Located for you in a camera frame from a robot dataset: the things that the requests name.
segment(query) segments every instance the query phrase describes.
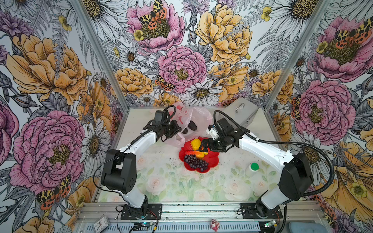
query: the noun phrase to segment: pink plastic bag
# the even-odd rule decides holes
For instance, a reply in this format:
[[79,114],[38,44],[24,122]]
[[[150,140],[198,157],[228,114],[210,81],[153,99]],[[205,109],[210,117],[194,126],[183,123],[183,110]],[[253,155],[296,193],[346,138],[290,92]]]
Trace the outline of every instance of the pink plastic bag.
[[[165,143],[181,148],[184,146],[185,142],[205,134],[207,127],[212,124],[213,118],[211,113],[203,107],[186,108],[182,102],[176,102],[173,105],[176,107],[176,113],[171,120],[177,121],[178,125],[181,127],[181,132],[167,139]],[[171,115],[173,113],[173,108],[169,108],[168,111]],[[188,126],[191,121],[194,122],[197,130],[192,130]]]

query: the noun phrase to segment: flower-shaped red plate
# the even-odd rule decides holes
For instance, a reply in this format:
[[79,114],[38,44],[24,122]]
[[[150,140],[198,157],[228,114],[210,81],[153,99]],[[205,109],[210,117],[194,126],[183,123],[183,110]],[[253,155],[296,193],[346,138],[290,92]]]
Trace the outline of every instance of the flower-shaped red plate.
[[[203,139],[207,139],[207,138],[198,137],[198,139],[202,141]],[[191,141],[192,140],[186,142],[179,152],[179,159],[183,162],[184,162],[185,152],[193,151],[192,145],[190,144]],[[219,164],[219,157],[218,157],[219,152],[213,152],[213,151],[210,151],[210,149],[208,150],[209,150],[209,153],[205,155],[205,157],[203,157],[203,160],[209,163],[206,170],[201,171],[200,168],[196,168],[196,169],[191,168],[189,164],[184,162],[185,168],[188,169],[189,171],[197,171],[199,173],[206,173],[210,170],[210,168],[216,167]]]

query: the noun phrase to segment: bottle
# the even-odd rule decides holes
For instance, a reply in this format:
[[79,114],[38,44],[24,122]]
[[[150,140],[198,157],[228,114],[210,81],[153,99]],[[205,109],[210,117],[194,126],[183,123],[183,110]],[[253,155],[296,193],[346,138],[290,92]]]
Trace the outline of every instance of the bottle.
[[245,170],[245,175],[251,177],[258,172],[259,165],[257,163],[251,163]]

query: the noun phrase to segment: clock face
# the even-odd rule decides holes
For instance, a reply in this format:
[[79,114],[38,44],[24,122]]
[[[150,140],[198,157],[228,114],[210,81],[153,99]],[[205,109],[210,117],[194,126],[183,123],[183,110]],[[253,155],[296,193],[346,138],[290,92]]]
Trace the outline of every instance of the clock face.
[[102,217],[100,218],[97,222],[95,222],[93,224],[94,226],[94,229],[95,229],[95,232],[96,233],[100,233],[101,231],[103,231],[107,226],[109,225],[108,221],[107,221],[107,217]]

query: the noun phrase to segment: pink flower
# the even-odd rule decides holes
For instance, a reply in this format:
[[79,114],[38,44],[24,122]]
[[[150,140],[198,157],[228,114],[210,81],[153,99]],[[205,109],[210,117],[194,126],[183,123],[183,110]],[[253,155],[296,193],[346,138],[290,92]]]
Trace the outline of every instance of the pink flower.
[[[174,45],[179,45],[184,37],[185,22],[183,17],[179,18],[178,13],[175,12],[173,5],[163,2],[163,7],[167,10],[166,23],[170,26],[167,36],[157,36],[155,38],[144,37],[143,40],[139,41],[139,44],[144,48],[147,53],[156,53],[157,51],[168,50]],[[142,24],[139,18],[143,15],[150,15],[153,10],[153,3],[148,6],[140,8],[136,5],[136,8],[130,7],[127,10],[127,24],[130,27],[127,28],[129,33],[134,33],[136,30],[142,30]]]
[[184,93],[185,88],[202,83],[207,76],[206,62],[198,52],[179,46],[158,58],[159,75],[167,83],[175,85],[174,91]]
[[336,80],[312,81],[301,95],[299,112],[301,119],[295,121],[297,130],[314,135],[323,145],[341,140],[354,124],[356,115],[350,92]]
[[361,44],[349,44],[343,49],[335,47],[335,34],[338,30],[358,28],[363,21],[355,23],[347,18],[337,17],[326,30],[319,36],[319,45],[326,41],[327,47],[319,48],[313,61],[313,68],[317,73],[322,73],[330,79],[339,79],[342,82],[351,82],[364,74],[373,66],[373,36]]
[[67,176],[74,182],[83,170],[79,160],[84,136],[80,122],[64,111],[32,119],[14,140],[17,163],[10,171],[10,183],[37,194],[54,189]]
[[0,102],[0,165],[4,163],[12,147],[12,137],[16,134],[19,123],[9,107]]

